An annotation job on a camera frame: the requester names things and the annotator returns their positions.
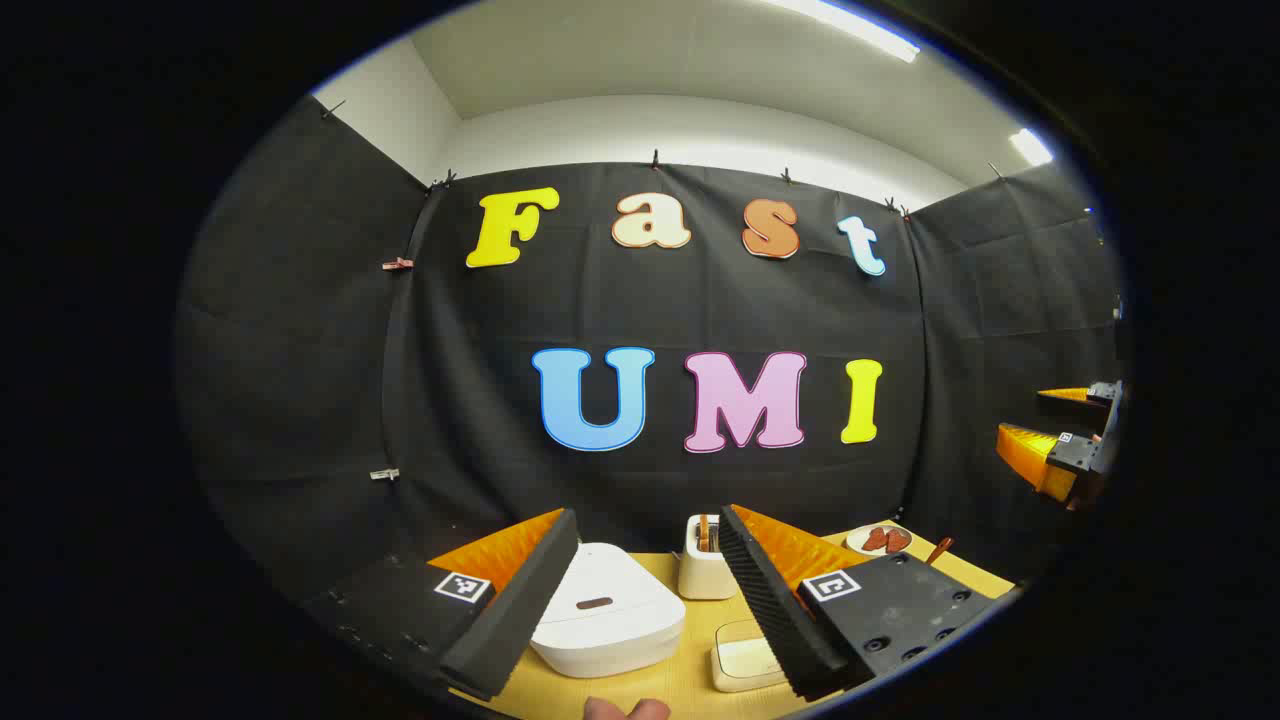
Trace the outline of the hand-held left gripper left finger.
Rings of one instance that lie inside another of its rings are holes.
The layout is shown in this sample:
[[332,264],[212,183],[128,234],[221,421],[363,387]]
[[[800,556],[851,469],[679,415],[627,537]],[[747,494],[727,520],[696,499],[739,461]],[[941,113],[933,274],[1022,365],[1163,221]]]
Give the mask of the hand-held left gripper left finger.
[[419,691],[499,694],[580,544],[556,509],[425,560],[388,555],[314,594],[306,612]]

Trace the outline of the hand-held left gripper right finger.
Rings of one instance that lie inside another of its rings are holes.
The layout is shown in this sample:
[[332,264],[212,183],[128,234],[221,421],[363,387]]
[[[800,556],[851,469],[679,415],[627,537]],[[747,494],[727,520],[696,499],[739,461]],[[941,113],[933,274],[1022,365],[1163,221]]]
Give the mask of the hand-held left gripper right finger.
[[877,527],[829,543],[731,503],[718,546],[796,696],[822,700],[914,664],[988,615],[998,600],[908,552]]

